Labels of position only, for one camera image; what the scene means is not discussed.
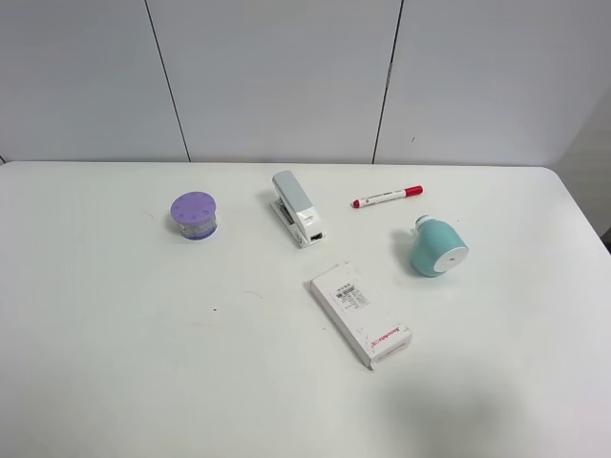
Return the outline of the white cardboard box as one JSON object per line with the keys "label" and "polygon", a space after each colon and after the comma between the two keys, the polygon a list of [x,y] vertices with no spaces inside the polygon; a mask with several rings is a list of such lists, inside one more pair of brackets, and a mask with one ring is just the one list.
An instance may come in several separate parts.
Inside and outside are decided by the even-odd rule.
{"label": "white cardboard box", "polygon": [[367,369],[411,343],[411,330],[352,263],[317,276],[310,290]]}

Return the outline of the red white marker pen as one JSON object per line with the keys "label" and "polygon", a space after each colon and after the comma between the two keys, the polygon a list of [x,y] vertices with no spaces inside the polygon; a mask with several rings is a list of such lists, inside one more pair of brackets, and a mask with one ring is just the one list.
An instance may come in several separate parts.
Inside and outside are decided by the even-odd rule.
{"label": "red white marker pen", "polygon": [[396,191],[390,191],[390,192],[370,196],[367,198],[357,198],[356,200],[354,200],[351,203],[351,206],[354,209],[360,209],[360,208],[364,208],[367,206],[384,203],[388,201],[393,201],[397,199],[420,196],[423,194],[423,191],[424,189],[420,185],[412,186],[412,187],[408,187],[408,188],[404,188],[404,189],[400,189]]}

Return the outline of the purple round container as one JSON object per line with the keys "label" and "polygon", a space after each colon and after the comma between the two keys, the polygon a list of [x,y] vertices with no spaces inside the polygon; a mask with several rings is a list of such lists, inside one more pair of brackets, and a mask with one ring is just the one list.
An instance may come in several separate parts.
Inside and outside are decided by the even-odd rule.
{"label": "purple round container", "polygon": [[170,207],[170,215],[184,238],[199,240],[216,231],[216,210],[216,201],[211,195],[194,191],[176,198]]}

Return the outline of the teal pencil sharpener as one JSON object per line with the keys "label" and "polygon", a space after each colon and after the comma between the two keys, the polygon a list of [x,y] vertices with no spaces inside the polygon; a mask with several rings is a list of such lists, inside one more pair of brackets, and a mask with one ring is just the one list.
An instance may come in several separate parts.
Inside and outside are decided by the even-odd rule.
{"label": "teal pencil sharpener", "polygon": [[439,277],[462,263],[469,247],[447,222],[423,215],[415,222],[412,267],[426,277]]}

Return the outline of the white grey stapler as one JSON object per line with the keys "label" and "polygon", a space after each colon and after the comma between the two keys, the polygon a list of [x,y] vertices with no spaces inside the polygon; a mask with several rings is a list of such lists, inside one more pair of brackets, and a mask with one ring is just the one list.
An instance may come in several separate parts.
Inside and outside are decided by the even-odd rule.
{"label": "white grey stapler", "polygon": [[323,240],[327,234],[321,217],[294,174],[281,171],[272,183],[278,196],[271,208],[298,246],[306,248]]}

